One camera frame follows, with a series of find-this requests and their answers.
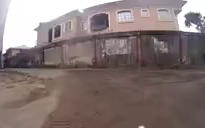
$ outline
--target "muddy ground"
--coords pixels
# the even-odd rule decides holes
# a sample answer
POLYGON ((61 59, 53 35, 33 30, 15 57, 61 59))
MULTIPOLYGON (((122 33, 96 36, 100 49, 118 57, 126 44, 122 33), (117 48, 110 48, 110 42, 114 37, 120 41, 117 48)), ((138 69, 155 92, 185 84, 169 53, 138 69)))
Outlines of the muddy ground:
POLYGON ((205 128, 205 71, 63 72, 0 73, 0 128, 205 128))
POLYGON ((205 72, 69 71, 43 128, 205 128, 205 72))

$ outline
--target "beige building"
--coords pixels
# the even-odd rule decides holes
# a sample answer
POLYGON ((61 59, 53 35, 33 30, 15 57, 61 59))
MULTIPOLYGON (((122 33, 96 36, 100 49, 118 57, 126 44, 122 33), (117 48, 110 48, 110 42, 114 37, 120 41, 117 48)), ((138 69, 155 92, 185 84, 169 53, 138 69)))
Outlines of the beige building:
MULTIPOLYGON (((122 0, 90 7, 83 12, 75 10, 52 21, 40 23, 35 29, 37 47, 106 33, 178 31, 177 16, 185 3, 182 0, 122 0)), ((131 53, 127 50, 130 40, 131 37, 107 39, 99 50, 100 55, 103 58, 102 52, 114 51, 108 54, 126 56, 131 53)), ((46 65, 72 65, 77 62, 92 65, 97 56, 96 49, 92 40, 64 43, 59 47, 44 48, 42 61, 46 65)))
POLYGON ((37 44, 92 34, 138 30, 179 30, 182 0, 122 0, 69 12, 40 23, 37 44))

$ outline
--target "tree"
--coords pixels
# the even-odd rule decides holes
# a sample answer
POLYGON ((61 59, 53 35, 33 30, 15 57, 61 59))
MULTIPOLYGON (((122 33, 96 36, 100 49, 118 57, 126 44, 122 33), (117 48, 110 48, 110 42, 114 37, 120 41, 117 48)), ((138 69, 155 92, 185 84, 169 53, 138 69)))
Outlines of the tree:
POLYGON ((189 12, 185 15, 185 26, 196 26, 196 29, 201 33, 205 33, 205 16, 198 12, 189 12))

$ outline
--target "ground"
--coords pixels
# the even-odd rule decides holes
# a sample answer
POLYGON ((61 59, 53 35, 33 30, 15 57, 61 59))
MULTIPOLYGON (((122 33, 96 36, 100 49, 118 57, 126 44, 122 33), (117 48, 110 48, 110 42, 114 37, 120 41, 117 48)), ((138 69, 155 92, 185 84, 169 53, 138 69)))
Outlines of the ground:
POLYGON ((205 70, 0 72, 0 128, 139 126, 205 128, 205 70))

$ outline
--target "cloudy sky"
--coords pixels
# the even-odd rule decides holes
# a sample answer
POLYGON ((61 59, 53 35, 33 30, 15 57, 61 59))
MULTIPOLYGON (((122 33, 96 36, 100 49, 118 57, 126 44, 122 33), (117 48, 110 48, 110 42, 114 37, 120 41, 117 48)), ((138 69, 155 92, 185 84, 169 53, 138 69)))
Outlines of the cloudy sky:
MULTIPOLYGON (((4 34, 4 51, 21 45, 34 46, 37 34, 34 32, 39 22, 46 22, 75 9, 115 0, 12 0, 4 34)), ((179 25, 183 31, 195 31, 184 26, 184 14, 190 11, 205 15, 205 0, 188 0, 179 15, 179 25)))

